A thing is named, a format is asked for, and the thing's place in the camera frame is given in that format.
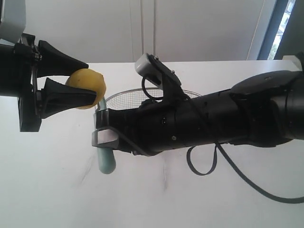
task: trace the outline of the lemon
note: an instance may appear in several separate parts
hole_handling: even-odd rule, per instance
[[[104,76],[91,69],[75,71],[66,81],[66,85],[75,88],[89,89],[97,93],[93,104],[78,107],[79,109],[94,107],[104,97],[106,91]]]

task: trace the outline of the black cable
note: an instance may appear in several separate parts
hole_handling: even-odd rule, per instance
[[[192,150],[193,150],[194,148],[195,148],[195,146],[192,146],[192,147],[190,147],[190,148],[188,149],[188,151],[187,151],[186,161],[187,161],[187,164],[188,164],[189,168],[191,169],[192,172],[194,172],[196,175],[199,175],[199,176],[205,176],[205,175],[211,174],[211,173],[215,170],[215,168],[216,168],[216,166],[217,166],[217,163],[218,163],[217,147],[215,146],[215,148],[214,148],[213,162],[212,162],[211,169],[210,169],[208,172],[206,172],[206,173],[201,173],[201,172],[197,171],[196,168],[193,166],[193,164],[192,164],[192,162],[191,162],[191,157],[190,157],[190,155],[191,155],[191,152],[192,152]]]
[[[146,89],[146,86],[145,86],[145,81],[146,81],[146,78],[147,78],[147,76],[143,76],[142,77],[142,90],[143,90],[143,92],[144,92],[144,94],[148,97],[148,98],[150,98],[151,100],[155,100],[155,101],[159,101],[159,100],[162,100],[163,99],[163,96],[161,96],[161,97],[154,97],[154,96],[151,96],[149,93],[148,93],[148,91],[147,91],[147,89]]]
[[[243,172],[236,166],[236,164],[232,161],[232,159],[228,156],[228,154],[226,153],[226,151],[224,150],[224,148],[221,146],[221,144],[218,142],[217,138],[214,136],[213,132],[209,129],[207,122],[205,120],[205,116],[204,114],[201,112],[201,110],[191,101],[191,98],[188,95],[185,95],[186,99],[188,100],[189,104],[191,105],[191,107],[195,110],[195,112],[197,113],[197,115],[199,116],[199,123],[201,125],[202,128],[204,128],[207,133],[214,138],[214,143],[215,143],[215,154],[216,154],[216,148],[219,149],[219,151],[221,152],[221,154],[224,156],[224,158],[227,160],[227,162],[229,163],[229,165],[234,169],[234,171],[240,176],[240,178],[242,178],[247,184],[249,184],[252,188],[254,188],[257,192],[259,192],[260,194],[262,194],[263,196],[277,201],[277,202],[281,202],[281,203],[288,203],[288,204],[297,204],[297,203],[304,203],[304,197],[298,197],[298,198],[283,198],[283,197],[279,197],[279,196],[275,196],[267,191],[265,191],[264,189],[260,188],[259,186],[257,186],[254,182],[252,182],[245,174],[243,174]],[[191,166],[189,165],[190,169],[195,173],[199,173],[194,167],[193,164],[190,160],[190,153],[191,151],[187,152],[187,163],[188,165],[191,164]]]

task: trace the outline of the wire mesh basket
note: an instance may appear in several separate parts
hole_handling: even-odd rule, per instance
[[[158,88],[146,88],[147,92],[153,97],[163,96],[163,91]],[[195,98],[200,96],[197,93],[184,90],[184,93],[187,94],[190,98]],[[147,100],[148,97],[144,94],[143,90],[132,89],[124,92],[117,93],[109,98],[107,98],[106,106],[114,110],[123,110],[130,108],[138,108],[143,101]]]

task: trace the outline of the light blue handle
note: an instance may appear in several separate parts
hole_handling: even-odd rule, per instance
[[[105,99],[99,102],[100,109],[106,109]],[[111,148],[97,148],[98,166],[100,172],[104,174],[112,173],[116,168],[116,161]]]

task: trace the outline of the white table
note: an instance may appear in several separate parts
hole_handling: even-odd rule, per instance
[[[297,70],[288,60],[168,63],[184,89],[208,94],[250,76]],[[131,63],[91,64],[107,93],[140,87]],[[64,77],[54,77],[65,82]],[[39,133],[19,133],[16,98],[0,97],[1,228],[303,227],[304,204],[271,201],[250,188],[221,155],[210,176],[194,175],[186,149],[155,157],[115,152],[117,168],[99,172],[91,147],[93,110],[68,110],[43,120]],[[275,149],[225,145],[254,182],[282,197],[304,194],[304,142]],[[193,152],[210,168],[213,145]]]

